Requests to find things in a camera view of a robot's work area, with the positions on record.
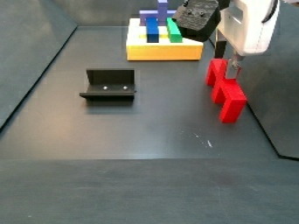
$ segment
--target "colorful toy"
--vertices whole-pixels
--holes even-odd
[[[157,0],[157,10],[140,10],[140,18],[129,19],[125,41],[127,60],[199,60],[201,58],[203,43],[181,37],[176,24],[169,18],[175,10],[167,10],[167,4],[167,0]]]

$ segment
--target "black bracket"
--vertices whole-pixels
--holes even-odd
[[[88,69],[86,75],[88,91],[78,94],[86,100],[135,99],[133,69]]]

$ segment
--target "yellow base block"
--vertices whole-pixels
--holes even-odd
[[[159,43],[145,43],[140,38],[140,20],[129,19],[125,52],[127,60],[199,60],[203,43],[183,39],[181,43],[171,43],[168,38],[160,38]]]

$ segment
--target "purple block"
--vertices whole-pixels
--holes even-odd
[[[167,0],[157,0],[157,10],[140,10],[140,25],[145,26],[147,18],[157,18],[159,25],[167,25],[165,19],[169,18],[175,10],[167,10],[168,2]]]
[[[167,0],[157,0],[157,7],[163,6],[167,8],[168,2]]]

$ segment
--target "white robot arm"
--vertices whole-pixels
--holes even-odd
[[[272,38],[279,0],[232,0],[217,29],[240,56],[263,53]]]

